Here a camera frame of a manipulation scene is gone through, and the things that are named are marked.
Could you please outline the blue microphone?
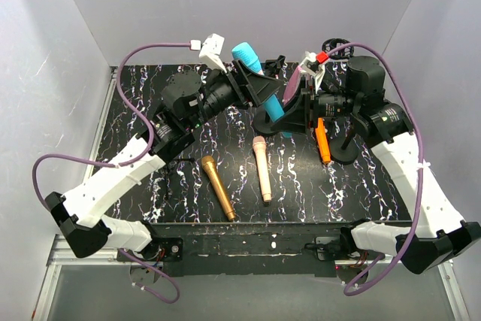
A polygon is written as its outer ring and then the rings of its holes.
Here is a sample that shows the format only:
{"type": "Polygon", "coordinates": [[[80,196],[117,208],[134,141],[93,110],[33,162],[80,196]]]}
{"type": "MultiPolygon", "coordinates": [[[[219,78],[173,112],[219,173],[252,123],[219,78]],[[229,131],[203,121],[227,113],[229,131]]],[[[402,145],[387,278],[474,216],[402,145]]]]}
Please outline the blue microphone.
{"type": "Polygon", "coordinates": [[[278,133],[272,126],[284,115],[284,110],[275,94],[279,88],[277,80],[268,79],[262,70],[259,58],[247,42],[234,46],[231,50],[234,61],[239,62],[241,70],[246,72],[250,101],[255,105],[261,105],[264,112],[256,115],[253,120],[253,128],[263,136],[272,136],[278,133]]]}

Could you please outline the gold microphone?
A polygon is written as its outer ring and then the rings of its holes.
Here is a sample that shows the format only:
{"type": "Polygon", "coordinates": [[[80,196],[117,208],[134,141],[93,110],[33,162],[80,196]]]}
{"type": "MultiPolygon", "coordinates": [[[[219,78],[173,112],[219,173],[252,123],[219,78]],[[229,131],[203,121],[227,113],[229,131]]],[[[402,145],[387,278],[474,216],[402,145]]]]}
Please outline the gold microphone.
{"type": "Polygon", "coordinates": [[[204,156],[201,159],[201,164],[219,200],[222,211],[228,218],[228,221],[233,222],[236,218],[234,208],[231,204],[230,198],[228,197],[228,193],[217,171],[217,165],[215,160],[213,159],[212,156],[204,156]]]}

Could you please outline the shock-mount tripod mic stand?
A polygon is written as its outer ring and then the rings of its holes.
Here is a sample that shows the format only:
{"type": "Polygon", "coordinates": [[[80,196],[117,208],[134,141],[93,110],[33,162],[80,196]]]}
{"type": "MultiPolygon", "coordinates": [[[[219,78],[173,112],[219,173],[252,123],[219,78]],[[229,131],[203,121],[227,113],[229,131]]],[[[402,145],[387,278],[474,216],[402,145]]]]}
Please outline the shock-mount tripod mic stand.
{"type": "MultiPolygon", "coordinates": [[[[322,51],[328,53],[341,45],[348,44],[349,41],[343,38],[329,38],[322,44],[322,51]]],[[[354,47],[346,47],[342,50],[338,50],[331,56],[332,61],[343,62],[347,61],[354,56],[354,47]]]]}

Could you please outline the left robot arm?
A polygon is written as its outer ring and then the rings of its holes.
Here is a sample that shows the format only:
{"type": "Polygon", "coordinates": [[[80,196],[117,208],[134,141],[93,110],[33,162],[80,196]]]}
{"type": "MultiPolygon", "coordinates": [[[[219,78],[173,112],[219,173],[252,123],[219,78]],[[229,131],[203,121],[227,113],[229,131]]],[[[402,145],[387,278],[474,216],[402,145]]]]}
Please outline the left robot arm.
{"type": "Polygon", "coordinates": [[[192,70],[174,74],[149,128],[84,183],[65,194],[52,192],[47,207],[77,258],[104,247],[131,250],[146,260],[156,258],[161,238],[145,221],[129,222],[106,211],[133,186],[171,163],[194,143],[194,131],[226,108],[258,107],[281,86],[280,80],[248,69],[235,60],[231,69],[209,72],[206,80],[192,70]]]}

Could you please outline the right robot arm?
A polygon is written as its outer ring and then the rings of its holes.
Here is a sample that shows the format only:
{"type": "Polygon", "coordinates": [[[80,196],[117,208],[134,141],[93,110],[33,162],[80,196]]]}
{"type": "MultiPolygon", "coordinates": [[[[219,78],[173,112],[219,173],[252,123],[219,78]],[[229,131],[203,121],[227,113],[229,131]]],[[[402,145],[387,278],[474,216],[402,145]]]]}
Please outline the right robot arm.
{"type": "Polygon", "coordinates": [[[346,63],[343,84],[323,92],[327,60],[325,53],[306,54],[300,68],[313,84],[296,89],[274,128],[301,133],[319,118],[349,117],[350,134],[361,137],[387,170],[412,219],[411,227],[355,221],[341,230],[342,249],[390,255],[421,274],[473,246],[480,240],[480,224],[466,221],[452,206],[421,154],[406,109],[385,97],[387,67],[378,58],[354,56],[346,63]]]}

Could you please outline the black round-base mic stand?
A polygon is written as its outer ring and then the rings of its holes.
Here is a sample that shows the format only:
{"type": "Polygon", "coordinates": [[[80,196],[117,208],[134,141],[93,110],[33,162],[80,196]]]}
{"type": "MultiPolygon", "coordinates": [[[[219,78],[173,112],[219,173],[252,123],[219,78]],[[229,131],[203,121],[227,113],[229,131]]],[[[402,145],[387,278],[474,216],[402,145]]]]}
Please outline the black round-base mic stand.
{"type": "MultiPolygon", "coordinates": [[[[265,62],[264,74],[268,77],[277,77],[285,64],[286,57],[279,55],[276,59],[265,62]]],[[[274,93],[264,104],[263,111],[257,111],[252,125],[254,130],[262,136],[275,135],[271,127],[276,120],[284,115],[283,107],[274,93]]]]}

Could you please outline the pink metronome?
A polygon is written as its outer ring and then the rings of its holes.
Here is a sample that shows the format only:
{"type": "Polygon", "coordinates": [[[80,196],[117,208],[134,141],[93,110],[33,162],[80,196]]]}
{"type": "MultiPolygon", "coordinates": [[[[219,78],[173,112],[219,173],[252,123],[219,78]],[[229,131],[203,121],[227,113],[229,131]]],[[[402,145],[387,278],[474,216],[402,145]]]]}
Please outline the pink metronome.
{"type": "Polygon", "coordinates": [[[288,104],[294,97],[301,79],[301,67],[297,66],[293,71],[292,76],[289,78],[286,88],[283,93],[283,105],[288,104]]]}

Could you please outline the orange microphone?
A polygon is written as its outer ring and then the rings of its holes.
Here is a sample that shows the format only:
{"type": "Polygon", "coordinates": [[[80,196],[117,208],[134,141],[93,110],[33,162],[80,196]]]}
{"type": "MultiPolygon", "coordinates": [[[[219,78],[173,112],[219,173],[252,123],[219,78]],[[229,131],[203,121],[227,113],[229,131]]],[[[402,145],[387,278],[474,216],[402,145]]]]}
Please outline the orange microphone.
{"type": "Polygon", "coordinates": [[[331,152],[328,145],[328,139],[325,131],[325,126],[322,118],[317,121],[315,128],[316,142],[319,148],[319,154],[324,164],[331,162],[331,152]]]}

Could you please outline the pink microphone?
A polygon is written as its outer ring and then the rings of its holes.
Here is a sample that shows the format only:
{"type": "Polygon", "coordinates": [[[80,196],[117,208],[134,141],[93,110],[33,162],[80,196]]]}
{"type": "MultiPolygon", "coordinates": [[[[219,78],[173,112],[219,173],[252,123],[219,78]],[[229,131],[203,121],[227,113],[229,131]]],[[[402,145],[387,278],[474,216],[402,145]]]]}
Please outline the pink microphone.
{"type": "Polygon", "coordinates": [[[266,156],[266,141],[262,136],[253,139],[253,151],[256,156],[256,164],[259,176],[259,185],[264,203],[269,203],[272,199],[270,178],[268,172],[268,162],[266,156]]]}

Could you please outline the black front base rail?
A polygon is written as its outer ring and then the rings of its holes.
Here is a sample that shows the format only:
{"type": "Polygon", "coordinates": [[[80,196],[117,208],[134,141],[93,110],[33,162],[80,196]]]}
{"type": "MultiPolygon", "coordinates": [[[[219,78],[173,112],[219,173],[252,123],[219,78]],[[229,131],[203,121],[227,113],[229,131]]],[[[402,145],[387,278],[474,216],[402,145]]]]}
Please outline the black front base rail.
{"type": "Polygon", "coordinates": [[[366,262],[348,256],[338,242],[343,223],[157,223],[166,241],[162,270],[172,277],[200,275],[310,274],[336,277],[341,267],[366,262]]]}

